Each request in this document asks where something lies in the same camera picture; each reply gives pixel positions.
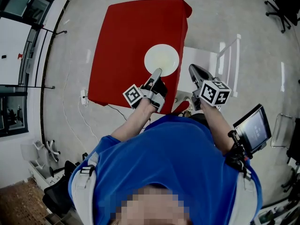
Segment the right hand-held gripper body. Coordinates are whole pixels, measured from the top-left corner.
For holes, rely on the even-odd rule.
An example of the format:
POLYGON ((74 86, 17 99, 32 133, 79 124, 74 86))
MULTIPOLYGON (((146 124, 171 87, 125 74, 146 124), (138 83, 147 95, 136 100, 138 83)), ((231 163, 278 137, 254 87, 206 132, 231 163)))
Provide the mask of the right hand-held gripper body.
POLYGON ((194 108, 196 111, 201 109, 201 99, 214 107, 225 105, 231 92, 232 90, 223 81, 204 80, 201 87, 193 91, 194 108))

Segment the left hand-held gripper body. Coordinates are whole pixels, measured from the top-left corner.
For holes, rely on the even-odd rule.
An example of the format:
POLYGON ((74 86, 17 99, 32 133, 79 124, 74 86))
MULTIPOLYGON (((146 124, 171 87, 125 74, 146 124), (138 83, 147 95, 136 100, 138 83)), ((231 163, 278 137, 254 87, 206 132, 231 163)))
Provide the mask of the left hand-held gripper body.
POLYGON ((161 112, 165 104, 165 94, 162 91, 154 91, 153 87, 145 88, 144 86, 141 86, 138 88, 133 84, 123 93, 123 96, 133 109, 138 107, 142 98, 147 98, 156 108, 158 113, 161 112))

